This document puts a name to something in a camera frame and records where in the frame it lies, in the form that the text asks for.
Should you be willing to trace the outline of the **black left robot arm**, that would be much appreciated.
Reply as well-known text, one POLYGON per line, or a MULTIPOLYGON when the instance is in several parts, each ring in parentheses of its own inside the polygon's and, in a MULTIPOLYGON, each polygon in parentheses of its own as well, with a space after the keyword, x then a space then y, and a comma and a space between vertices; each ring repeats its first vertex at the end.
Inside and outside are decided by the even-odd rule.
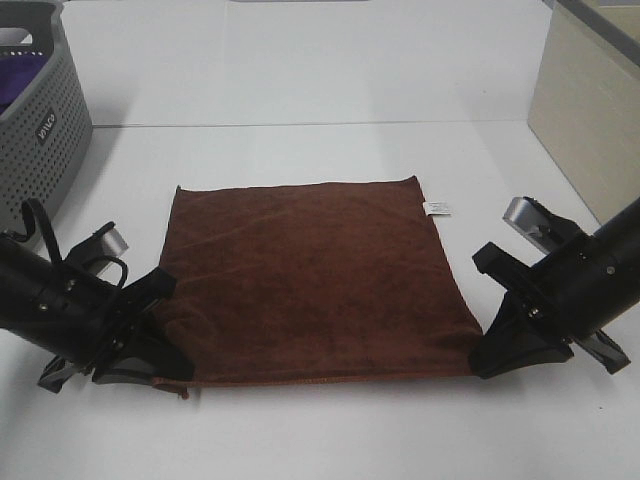
POLYGON ((62 260, 1 238, 1 326, 53 354, 38 384, 57 393, 76 374, 96 384, 192 379, 193 362, 155 323, 176 280, 156 267, 133 283, 128 266, 88 239, 62 260))

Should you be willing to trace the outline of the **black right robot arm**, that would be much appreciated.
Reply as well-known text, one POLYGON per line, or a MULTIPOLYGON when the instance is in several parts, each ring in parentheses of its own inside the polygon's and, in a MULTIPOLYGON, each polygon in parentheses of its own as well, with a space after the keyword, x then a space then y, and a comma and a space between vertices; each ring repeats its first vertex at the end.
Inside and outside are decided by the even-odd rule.
POLYGON ((632 202, 593 234, 531 197, 512 199, 504 221, 543 252, 528 266, 492 242, 473 256, 506 293, 469 354, 483 379, 564 363, 576 344, 614 374, 630 364, 603 330, 639 301, 639 204, 632 202))

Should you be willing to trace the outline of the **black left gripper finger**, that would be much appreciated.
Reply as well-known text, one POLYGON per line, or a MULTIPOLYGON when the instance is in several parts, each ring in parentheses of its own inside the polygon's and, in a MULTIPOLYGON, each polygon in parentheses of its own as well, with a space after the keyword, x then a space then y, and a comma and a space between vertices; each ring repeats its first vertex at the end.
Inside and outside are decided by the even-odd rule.
POLYGON ((156 267, 122 291, 121 314, 125 318, 144 315, 158 303, 170 299, 175 288, 176 278, 156 267))
POLYGON ((155 379, 190 381, 192 361, 151 322, 125 326, 96 360, 92 381, 151 386, 155 379))

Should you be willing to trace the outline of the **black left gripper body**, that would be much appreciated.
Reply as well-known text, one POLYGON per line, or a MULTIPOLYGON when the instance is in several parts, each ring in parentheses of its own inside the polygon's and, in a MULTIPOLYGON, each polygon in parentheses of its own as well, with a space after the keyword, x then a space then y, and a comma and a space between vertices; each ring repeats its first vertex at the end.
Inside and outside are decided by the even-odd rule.
POLYGON ((149 275, 126 287, 91 275, 53 277, 37 296, 37 345, 54 354, 38 386, 58 393, 76 374, 100 385, 149 385, 149 311, 149 275))

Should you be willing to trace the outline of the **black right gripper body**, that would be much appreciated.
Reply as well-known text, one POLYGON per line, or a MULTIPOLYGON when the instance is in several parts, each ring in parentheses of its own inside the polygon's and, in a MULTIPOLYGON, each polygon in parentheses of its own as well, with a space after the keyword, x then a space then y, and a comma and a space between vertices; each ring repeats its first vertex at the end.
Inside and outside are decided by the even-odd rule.
POLYGON ((603 327, 629 309, 629 237, 579 234, 531 268, 533 315, 614 374, 629 365, 603 327))

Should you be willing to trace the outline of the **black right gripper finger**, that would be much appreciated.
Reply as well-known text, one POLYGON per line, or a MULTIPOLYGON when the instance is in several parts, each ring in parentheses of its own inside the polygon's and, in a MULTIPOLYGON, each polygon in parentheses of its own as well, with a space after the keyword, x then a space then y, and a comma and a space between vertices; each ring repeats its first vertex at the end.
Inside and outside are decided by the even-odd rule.
POLYGON ((485 244, 472 260, 481 274, 492 278, 506 291, 517 295, 535 294, 531 268, 494 243, 485 244))
POLYGON ((565 363, 572 349, 552 325, 530 316, 532 308, 507 292, 481 340, 471 351, 471 372, 489 379, 521 368, 565 363))

